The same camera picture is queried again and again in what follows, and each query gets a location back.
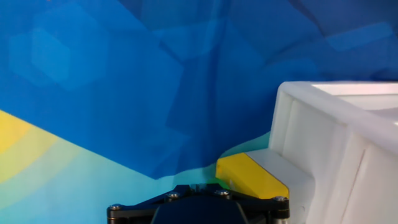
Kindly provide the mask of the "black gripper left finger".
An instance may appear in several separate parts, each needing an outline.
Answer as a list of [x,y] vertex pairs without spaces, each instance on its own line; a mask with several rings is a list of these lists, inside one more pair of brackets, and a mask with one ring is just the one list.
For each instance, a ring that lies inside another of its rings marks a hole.
[[156,210],[167,202],[173,202],[192,194],[189,185],[177,185],[171,191],[138,203],[122,205],[115,203],[107,208],[107,224],[125,224],[132,218],[153,217]]

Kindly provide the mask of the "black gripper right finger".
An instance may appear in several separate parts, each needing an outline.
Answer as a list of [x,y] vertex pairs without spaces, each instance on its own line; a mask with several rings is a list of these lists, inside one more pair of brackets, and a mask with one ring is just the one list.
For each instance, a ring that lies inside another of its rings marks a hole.
[[214,196],[236,202],[250,224],[290,223],[290,201],[287,197],[260,199],[226,189],[214,191]]

